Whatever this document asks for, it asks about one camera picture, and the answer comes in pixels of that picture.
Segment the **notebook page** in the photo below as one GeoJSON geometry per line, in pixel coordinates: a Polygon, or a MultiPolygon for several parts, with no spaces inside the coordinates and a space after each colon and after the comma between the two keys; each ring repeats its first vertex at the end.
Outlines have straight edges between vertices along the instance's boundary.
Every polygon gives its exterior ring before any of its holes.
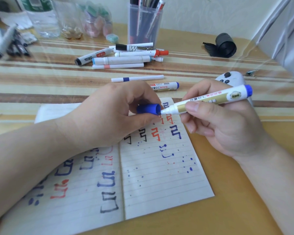
{"type": "MultiPolygon", "coordinates": [[[[79,104],[44,105],[35,122],[79,104]]],[[[124,220],[118,145],[76,155],[53,170],[4,216],[0,235],[70,235],[124,220]]]]}
{"type": "Polygon", "coordinates": [[[120,142],[126,219],[214,196],[180,116],[162,119],[120,142]]]}

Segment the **forearm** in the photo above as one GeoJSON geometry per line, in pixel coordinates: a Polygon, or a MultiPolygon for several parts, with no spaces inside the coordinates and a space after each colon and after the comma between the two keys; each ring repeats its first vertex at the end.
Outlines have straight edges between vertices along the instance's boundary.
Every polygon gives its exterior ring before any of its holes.
{"type": "Polygon", "coordinates": [[[285,235],[294,235],[294,157],[275,145],[268,155],[240,163],[285,235]]]}
{"type": "Polygon", "coordinates": [[[77,153],[54,120],[0,135],[0,216],[77,153]]]}

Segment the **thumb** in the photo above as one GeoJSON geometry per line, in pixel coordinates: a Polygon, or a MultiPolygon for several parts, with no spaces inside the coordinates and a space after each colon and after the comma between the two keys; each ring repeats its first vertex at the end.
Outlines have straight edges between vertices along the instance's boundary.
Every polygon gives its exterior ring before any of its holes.
{"type": "Polygon", "coordinates": [[[209,102],[191,101],[185,104],[187,112],[196,118],[206,120],[216,126],[234,118],[233,113],[224,107],[209,102]]]}
{"type": "Polygon", "coordinates": [[[127,128],[130,130],[129,133],[134,132],[146,125],[151,123],[159,122],[161,119],[158,115],[153,115],[149,113],[144,114],[135,114],[132,116],[128,116],[127,128]]]}

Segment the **white game controller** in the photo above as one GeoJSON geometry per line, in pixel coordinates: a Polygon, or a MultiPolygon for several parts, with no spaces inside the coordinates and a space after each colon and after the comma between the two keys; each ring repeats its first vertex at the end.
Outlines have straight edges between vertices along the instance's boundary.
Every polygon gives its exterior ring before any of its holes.
{"type": "MultiPolygon", "coordinates": [[[[216,78],[217,81],[224,82],[230,86],[240,86],[245,85],[244,77],[239,72],[227,72],[219,77],[216,78]]],[[[248,97],[247,100],[250,102],[250,104],[253,106],[253,101],[251,100],[251,97],[248,97]]]]}

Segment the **blue marker cap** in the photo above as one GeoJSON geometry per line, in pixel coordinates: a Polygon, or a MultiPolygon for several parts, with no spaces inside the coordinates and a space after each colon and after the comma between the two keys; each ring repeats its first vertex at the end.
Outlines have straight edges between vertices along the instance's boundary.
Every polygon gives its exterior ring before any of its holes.
{"type": "Polygon", "coordinates": [[[247,91],[247,97],[252,96],[253,94],[253,89],[250,85],[245,85],[246,91],[247,91]]]}
{"type": "Polygon", "coordinates": [[[137,114],[150,113],[160,115],[161,107],[159,104],[139,105],[136,110],[137,114]]]}

